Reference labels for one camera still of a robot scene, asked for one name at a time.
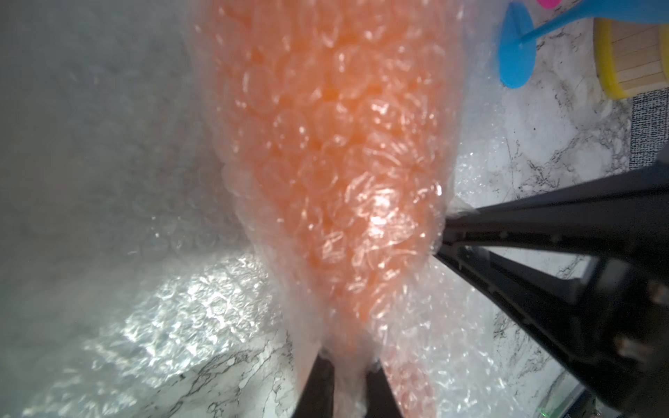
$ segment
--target screw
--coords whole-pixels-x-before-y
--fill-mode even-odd
[[[648,282],[648,293],[653,303],[669,306],[669,288],[664,283],[651,280]]]
[[[625,334],[618,334],[613,339],[615,351],[619,356],[645,363],[653,354],[652,347]]]

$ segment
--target clear bubble wrap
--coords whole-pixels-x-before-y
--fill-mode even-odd
[[[275,278],[298,380],[323,348],[336,368],[337,416],[364,413],[363,376],[376,358],[406,418],[493,414],[506,395],[484,349],[488,319],[466,305],[482,304],[428,262],[458,138],[464,5],[190,6],[213,147]],[[460,291],[450,305],[442,296]],[[458,380],[470,371],[475,383]]]

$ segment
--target orange bubble wrap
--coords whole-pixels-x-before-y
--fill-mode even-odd
[[[383,340],[443,227],[460,4],[201,0],[197,10],[189,31],[237,214],[286,309],[318,324],[331,352],[356,356]]]

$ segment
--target yellow container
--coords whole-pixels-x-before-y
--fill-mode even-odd
[[[599,83],[612,99],[669,87],[669,25],[595,19]]]

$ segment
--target blue plastic toy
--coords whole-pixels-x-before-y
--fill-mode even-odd
[[[669,23],[669,0],[583,0],[536,29],[525,5],[513,2],[506,10],[502,26],[499,48],[502,82],[510,88],[524,86],[535,68],[537,38],[586,17],[634,23]]]

